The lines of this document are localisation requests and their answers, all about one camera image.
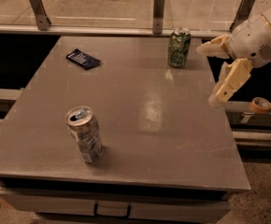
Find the orange roll of tape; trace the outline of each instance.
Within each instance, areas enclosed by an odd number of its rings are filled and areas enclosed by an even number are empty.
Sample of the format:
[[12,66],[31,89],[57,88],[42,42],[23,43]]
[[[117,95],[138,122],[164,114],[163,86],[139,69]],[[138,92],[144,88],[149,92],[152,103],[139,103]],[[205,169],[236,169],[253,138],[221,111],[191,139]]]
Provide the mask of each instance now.
[[265,114],[271,108],[271,104],[262,97],[255,97],[251,101],[250,107],[255,113]]

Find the can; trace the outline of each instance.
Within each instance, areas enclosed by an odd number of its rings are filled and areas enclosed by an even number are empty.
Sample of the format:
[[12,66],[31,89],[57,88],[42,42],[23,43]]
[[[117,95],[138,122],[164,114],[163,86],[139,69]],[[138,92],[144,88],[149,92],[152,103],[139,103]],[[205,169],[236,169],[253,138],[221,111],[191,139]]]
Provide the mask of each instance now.
[[65,116],[70,133],[75,137],[85,162],[97,161],[103,154],[99,124],[93,110],[81,105],[69,110]]
[[191,33],[188,29],[179,27],[170,36],[168,49],[168,63],[175,68],[182,68],[190,50]]

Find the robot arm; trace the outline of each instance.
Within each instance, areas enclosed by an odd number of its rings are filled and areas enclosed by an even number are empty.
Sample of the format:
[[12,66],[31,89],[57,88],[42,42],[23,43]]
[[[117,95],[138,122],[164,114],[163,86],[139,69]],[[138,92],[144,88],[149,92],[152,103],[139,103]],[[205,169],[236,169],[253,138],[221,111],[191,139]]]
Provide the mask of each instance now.
[[219,81],[209,96],[212,107],[226,103],[250,78],[252,68],[271,63],[271,8],[238,25],[231,34],[221,35],[199,46],[201,55],[234,60],[224,63]]

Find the gray tabletop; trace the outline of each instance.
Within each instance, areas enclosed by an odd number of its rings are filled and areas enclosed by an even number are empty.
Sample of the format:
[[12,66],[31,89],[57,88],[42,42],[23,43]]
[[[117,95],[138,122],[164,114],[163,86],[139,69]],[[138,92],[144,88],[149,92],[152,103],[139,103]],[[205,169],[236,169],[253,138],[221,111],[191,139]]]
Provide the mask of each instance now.
[[[195,189],[249,189],[223,110],[193,39],[184,69],[167,64],[168,38],[63,36],[0,126],[0,176]],[[103,61],[83,70],[80,49]],[[83,162],[65,124],[91,107],[105,147]]]

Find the drawer handle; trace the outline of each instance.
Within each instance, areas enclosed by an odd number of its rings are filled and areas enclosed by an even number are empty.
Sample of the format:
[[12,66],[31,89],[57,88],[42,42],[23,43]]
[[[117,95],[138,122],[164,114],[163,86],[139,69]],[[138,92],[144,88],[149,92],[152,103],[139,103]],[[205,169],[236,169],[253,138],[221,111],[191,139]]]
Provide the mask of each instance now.
[[95,217],[117,217],[117,218],[122,218],[122,219],[126,219],[130,216],[130,211],[131,211],[132,207],[130,205],[127,206],[127,210],[126,210],[126,215],[124,216],[109,216],[109,215],[101,215],[101,214],[98,214],[98,203],[95,204],[94,206],[94,216]]

